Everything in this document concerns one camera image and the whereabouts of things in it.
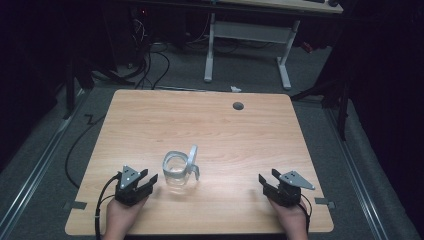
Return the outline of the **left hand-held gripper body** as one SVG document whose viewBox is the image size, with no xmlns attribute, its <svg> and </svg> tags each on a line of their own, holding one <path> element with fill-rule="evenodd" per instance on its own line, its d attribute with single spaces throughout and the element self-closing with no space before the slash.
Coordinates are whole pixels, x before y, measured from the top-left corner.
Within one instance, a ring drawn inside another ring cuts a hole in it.
<svg viewBox="0 0 424 240">
<path fill-rule="evenodd" d="M 115 188 L 115 199 L 121 204 L 134 206 L 153 193 L 153 187 L 147 186 L 148 182 L 142 186 L 138 185 L 138 173 L 128 165 L 123 166 Z"/>
</svg>

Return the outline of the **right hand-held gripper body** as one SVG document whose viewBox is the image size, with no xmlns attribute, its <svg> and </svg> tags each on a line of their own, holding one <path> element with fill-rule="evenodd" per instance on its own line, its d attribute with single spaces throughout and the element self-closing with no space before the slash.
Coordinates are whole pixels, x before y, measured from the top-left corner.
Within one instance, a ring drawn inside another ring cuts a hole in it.
<svg viewBox="0 0 424 240">
<path fill-rule="evenodd" d="M 263 188 L 263 194 L 283 207 L 292 207 L 300 203 L 301 189 L 314 190 L 315 186 L 303 178 L 298 172 L 290 171 L 281 174 L 279 184 L 274 188 Z"/>
</svg>

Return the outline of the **clear glass cup with lid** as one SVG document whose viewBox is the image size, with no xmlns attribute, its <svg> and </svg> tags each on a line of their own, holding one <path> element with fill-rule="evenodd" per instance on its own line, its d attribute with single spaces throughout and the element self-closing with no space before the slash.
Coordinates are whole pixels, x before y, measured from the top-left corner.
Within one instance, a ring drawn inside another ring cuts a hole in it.
<svg viewBox="0 0 424 240">
<path fill-rule="evenodd" d="M 169 151 L 162 162 L 162 171 L 171 191 L 182 193 L 191 175 L 200 180 L 200 168 L 196 164 L 198 146 L 193 145 L 188 154 L 181 151 Z"/>
</svg>

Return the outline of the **person's left hand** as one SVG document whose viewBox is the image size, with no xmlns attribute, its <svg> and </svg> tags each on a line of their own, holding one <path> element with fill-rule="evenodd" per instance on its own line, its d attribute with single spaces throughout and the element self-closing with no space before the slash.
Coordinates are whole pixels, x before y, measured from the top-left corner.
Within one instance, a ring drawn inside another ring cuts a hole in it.
<svg viewBox="0 0 424 240">
<path fill-rule="evenodd" d="M 102 240 L 124 240 L 147 200 L 144 198 L 133 206 L 127 206 L 112 199 L 107 205 L 106 230 Z"/>
</svg>

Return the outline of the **person's right hand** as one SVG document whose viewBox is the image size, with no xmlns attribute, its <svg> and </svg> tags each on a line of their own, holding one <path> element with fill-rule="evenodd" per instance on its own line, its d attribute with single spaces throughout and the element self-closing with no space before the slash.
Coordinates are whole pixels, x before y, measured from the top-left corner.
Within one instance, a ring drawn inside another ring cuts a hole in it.
<svg viewBox="0 0 424 240">
<path fill-rule="evenodd" d="M 288 240 L 308 240 L 306 215 L 304 213 L 306 206 L 303 201 L 290 208 L 280 206 L 271 199 L 269 199 L 269 203 L 276 211 L 280 225 Z"/>
</svg>

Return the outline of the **grey tape strip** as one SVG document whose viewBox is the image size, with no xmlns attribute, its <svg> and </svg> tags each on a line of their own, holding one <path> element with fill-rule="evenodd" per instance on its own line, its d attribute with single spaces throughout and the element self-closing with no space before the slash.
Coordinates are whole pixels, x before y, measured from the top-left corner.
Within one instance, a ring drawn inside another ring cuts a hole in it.
<svg viewBox="0 0 424 240">
<path fill-rule="evenodd" d="M 336 204 L 333 201 L 330 201 L 327 198 L 318 198 L 315 197 L 314 198 L 315 204 L 317 205 L 326 205 L 329 209 L 335 209 L 336 208 Z"/>
<path fill-rule="evenodd" d="M 63 205 L 64 210 L 71 210 L 71 209 L 79 209 L 84 210 L 87 206 L 86 202 L 80 202 L 80 201 L 67 201 Z"/>
</svg>

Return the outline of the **black metal stand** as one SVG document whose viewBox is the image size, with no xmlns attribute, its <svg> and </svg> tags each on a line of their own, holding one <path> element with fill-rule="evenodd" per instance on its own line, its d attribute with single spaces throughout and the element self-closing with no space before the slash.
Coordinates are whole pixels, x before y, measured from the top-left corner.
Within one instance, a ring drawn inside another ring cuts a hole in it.
<svg viewBox="0 0 424 240">
<path fill-rule="evenodd" d="M 313 87 L 291 96 L 292 101 L 298 101 L 311 95 L 322 95 L 323 108 L 338 108 L 336 130 L 339 137 L 345 141 L 345 127 L 349 99 L 350 81 L 348 79 L 334 79 L 315 84 Z"/>
<path fill-rule="evenodd" d="M 69 119 L 76 109 L 75 82 L 78 82 L 83 90 L 91 90 L 94 81 L 91 77 L 89 61 L 81 57 L 71 57 L 66 65 L 66 114 L 65 119 Z"/>
</svg>

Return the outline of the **white-framed desk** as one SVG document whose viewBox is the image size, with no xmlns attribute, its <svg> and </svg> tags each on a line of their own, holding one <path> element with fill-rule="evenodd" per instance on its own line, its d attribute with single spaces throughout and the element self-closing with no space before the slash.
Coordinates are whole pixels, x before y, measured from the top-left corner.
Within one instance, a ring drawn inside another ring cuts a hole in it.
<svg viewBox="0 0 424 240">
<path fill-rule="evenodd" d="M 294 10 L 300 13 L 342 14 L 343 8 L 337 0 L 210 0 L 213 6 L 218 2 L 232 3 L 247 6 L 270 7 L 274 9 Z M 291 27 L 265 26 L 258 24 L 219 21 L 212 13 L 209 17 L 208 53 L 204 72 L 204 81 L 213 79 L 214 41 L 216 37 L 236 40 L 250 40 L 264 43 L 283 44 L 285 49 L 280 57 L 276 58 L 282 86 L 285 90 L 291 89 L 286 61 L 292 44 L 298 32 L 300 19 L 295 18 Z"/>
</svg>

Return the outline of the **metal floor rail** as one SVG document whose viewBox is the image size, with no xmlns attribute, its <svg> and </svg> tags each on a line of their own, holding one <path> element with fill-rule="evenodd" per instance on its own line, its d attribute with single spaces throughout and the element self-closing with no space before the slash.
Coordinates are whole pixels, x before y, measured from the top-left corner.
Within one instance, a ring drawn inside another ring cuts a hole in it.
<svg viewBox="0 0 424 240">
<path fill-rule="evenodd" d="M 60 102 L 32 130 L 12 162 L 0 174 L 0 240 L 7 240 L 54 160 L 73 118 L 89 97 L 79 90 L 73 110 Z"/>
<path fill-rule="evenodd" d="M 359 172 L 359 169 L 355 163 L 350 148 L 345 140 L 342 139 L 338 128 L 337 119 L 332 110 L 324 109 L 324 114 L 327 121 L 330 124 L 332 132 L 338 142 L 339 148 L 342 151 L 343 159 L 347 168 L 348 176 L 351 181 L 351 185 L 355 191 L 356 197 L 359 201 L 362 212 L 368 223 L 368 226 L 372 232 L 375 240 L 389 240 L 386 229 L 380 219 L 374 201 L 372 200 L 369 191 L 363 178 Z"/>
</svg>

